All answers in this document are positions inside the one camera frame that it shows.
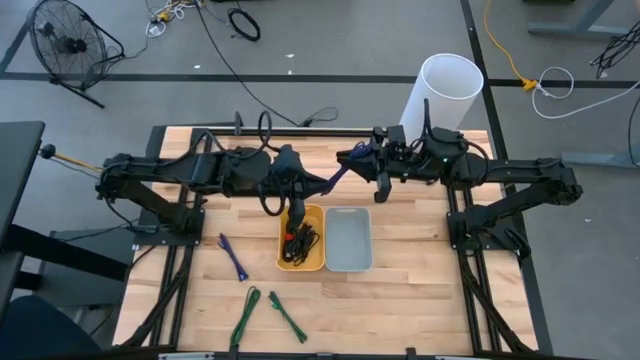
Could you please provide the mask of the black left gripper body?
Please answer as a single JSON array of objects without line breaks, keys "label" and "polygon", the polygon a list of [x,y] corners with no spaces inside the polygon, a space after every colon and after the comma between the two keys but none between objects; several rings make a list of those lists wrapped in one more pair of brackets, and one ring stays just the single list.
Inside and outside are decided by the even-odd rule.
[{"label": "black left gripper body", "polygon": [[272,172],[272,181],[280,197],[300,199],[308,197],[307,172],[304,170]]}]

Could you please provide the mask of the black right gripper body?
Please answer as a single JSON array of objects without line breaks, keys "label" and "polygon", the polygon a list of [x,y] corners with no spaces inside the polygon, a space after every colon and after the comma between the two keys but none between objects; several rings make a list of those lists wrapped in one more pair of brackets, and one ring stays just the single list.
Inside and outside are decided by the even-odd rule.
[{"label": "black right gripper body", "polygon": [[377,155],[378,171],[392,178],[415,179],[418,156],[415,153],[380,151]]}]

